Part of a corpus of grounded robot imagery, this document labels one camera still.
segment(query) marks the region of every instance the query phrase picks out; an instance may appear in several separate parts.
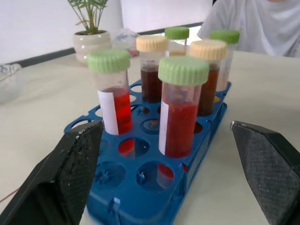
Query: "white wall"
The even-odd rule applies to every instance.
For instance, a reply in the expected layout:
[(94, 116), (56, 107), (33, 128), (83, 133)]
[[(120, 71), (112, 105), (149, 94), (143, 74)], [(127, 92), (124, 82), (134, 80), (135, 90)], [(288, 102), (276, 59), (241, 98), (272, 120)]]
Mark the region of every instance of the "white wall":
[[(68, 0), (0, 0), (0, 62), (12, 62), (73, 47), (83, 30)], [(120, 0), (108, 0), (100, 29), (123, 27)]]
[(125, 28), (135, 32), (204, 22), (212, 0), (121, 0)]

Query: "blue test tube rack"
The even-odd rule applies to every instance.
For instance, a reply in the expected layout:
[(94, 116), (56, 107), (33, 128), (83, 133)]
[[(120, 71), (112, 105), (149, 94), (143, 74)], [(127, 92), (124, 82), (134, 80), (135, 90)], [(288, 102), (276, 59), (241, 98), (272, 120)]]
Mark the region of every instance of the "blue test tube rack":
[[(129, 87), (130, 95), (136, 98), (131, 102), (131, 131), (123, 135), (104, 131), (101, 138), (96, 174), (87, 200), (89, 214), (100, 224), (173, 224), (227, 110), (224, 98), (231, 87), (228, 83), (225, 91), (216, 93), (213, 114), (197, 117), (191, 153), (183, 158), (170, 158), (158, 149), (159, 123), (153, 123), (159, 121), (160, 103), (143, 102), (142, 94), (132, 91), (140, 85), (139, 80)], [(102, 120), (96, 115), (99, 109), (97, 106), (71, 122), (64, 132), (83, 121)], [(134, 140), (135, 150), (122, 156), (119, 146), (130, 139)], [(172, 170), (173, 181), (158, 179), (158, 164)]]

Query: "green cap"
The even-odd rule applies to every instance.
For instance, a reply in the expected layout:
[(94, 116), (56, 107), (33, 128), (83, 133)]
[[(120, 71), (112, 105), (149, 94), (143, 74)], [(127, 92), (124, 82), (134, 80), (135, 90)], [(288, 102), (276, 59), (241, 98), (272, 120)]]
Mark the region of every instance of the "green cap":
[(166, 28), (165, 37), (173, 40), (187, 39), (189, 37), (189, 28), (188, 27)]
[(229, 45), (235, 45), (239, 42), (240, 32), (237, 30), (213, 30), (210, 33), (210, 38), (225, 41)]
[(189, 56), (173, 56), (160, 60), (158, 77), (161, 81), (194, 87), (207, 82), (209, 64)]
[(119, 72), (130, 67), (129, 53), (119, 49), (105, 49), (88, 55), (90, 70), (98, 72)]

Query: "table surface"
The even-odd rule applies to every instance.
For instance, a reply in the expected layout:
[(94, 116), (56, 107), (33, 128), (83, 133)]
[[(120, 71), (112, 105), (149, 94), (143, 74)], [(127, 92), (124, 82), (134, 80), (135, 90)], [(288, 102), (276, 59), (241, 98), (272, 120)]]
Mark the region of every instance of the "table surface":
[[(133, 83), (140, 77), (139, 59), (131, 64)], [(234, 54), (228, 110), (174, 224), (268, 224), (247, 184), (229, 125), (232, 120), (261, 125), (300, 150), (299, 71), (299, 59)], [(0, 105), (0, 199), (21, 186), (68, 123), (98, 104), (92, 76), (75, 55), (24, 68), (22, 74), (22, 95)], [(11, 198), (0, 203), (0, 212)]]

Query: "person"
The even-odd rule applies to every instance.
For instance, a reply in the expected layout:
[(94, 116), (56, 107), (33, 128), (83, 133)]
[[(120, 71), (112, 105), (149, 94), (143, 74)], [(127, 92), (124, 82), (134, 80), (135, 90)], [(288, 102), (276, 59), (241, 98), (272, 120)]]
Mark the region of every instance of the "person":
[(240, 30), (238, 51), (300, 58), (300, 0), (217, 0), (198, 32)]

